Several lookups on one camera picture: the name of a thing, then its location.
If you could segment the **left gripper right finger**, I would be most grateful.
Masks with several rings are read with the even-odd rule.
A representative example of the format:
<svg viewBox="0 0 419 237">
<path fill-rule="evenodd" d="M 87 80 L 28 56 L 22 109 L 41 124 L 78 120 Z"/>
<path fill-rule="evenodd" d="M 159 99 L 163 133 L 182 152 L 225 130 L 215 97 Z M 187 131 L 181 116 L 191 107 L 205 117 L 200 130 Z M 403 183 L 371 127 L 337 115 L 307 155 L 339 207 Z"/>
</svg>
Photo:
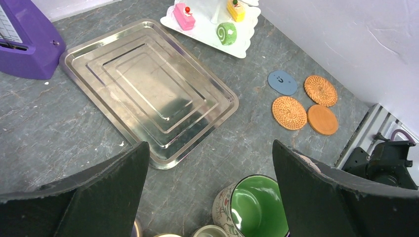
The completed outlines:
<svg viewBox="0 0 419 237">
<path fill-rule="evenodd" d="M 418 191 L 355 176 L 279 140 L 272 158 L 291 236 L 418 236 Z"/>
</svg>

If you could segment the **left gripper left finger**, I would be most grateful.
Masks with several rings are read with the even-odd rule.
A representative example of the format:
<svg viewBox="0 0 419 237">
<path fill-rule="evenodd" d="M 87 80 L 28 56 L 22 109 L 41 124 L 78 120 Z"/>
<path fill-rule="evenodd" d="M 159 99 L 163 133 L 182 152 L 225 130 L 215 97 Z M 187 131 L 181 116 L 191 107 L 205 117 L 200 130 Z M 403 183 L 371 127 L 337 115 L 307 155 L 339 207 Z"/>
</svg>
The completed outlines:
<svg viewBox="0 0 419 237">
<path fill-rule="evenodd" d="M 116 156 L 31 192 L 0 197 L 3 237 L 128 237 L 147 176 L 141 142 Z"/>
</svg>

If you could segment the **green swirl roll cake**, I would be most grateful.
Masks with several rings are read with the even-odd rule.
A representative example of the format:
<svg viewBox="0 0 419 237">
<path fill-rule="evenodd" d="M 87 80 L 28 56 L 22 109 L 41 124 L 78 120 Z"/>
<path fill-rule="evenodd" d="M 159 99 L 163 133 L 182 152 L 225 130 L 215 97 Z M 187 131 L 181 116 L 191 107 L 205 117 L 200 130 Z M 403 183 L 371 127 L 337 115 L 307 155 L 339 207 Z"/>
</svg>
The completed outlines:
<svg viewBox="0 0 419 237">
<path fill-rule="evenodd" d="M 237 29 L 231 22 L 220 23 L 217 26 L 216 34 L 222 45 L 232 45 L 237 39 Z"/>
</svg>

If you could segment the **pink cake piece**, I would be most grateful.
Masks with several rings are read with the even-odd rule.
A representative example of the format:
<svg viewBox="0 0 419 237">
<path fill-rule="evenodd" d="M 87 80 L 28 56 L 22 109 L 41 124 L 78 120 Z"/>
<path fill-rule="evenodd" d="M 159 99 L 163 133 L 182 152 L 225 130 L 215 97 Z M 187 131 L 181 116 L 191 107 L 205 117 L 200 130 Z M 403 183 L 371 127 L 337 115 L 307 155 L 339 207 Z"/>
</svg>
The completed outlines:
<svg viewBox="0 0 419 237">
<path fill-rule="evenodd" d="M 189 31 L 194 28 L 196 20 L 192 15 L 190 7 L 185 3 L 176 3 L 173 14 L 182 30 Z"/>
</svg>

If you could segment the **yellow rectangular cake bar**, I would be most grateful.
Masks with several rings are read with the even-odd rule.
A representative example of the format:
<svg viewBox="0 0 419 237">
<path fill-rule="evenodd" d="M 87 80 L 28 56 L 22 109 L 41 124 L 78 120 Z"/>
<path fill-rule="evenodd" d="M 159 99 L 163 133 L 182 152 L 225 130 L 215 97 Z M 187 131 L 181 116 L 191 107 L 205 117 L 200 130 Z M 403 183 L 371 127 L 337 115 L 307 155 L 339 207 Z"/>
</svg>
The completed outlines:
<svg viewBox="0 0 419 237">
<path fill-rule="evenodd" d="M 228 0 L 226 7 L 235 22 L 242 22 L 244 20 L 246 11 L 238 0 Z"/>
</svg>

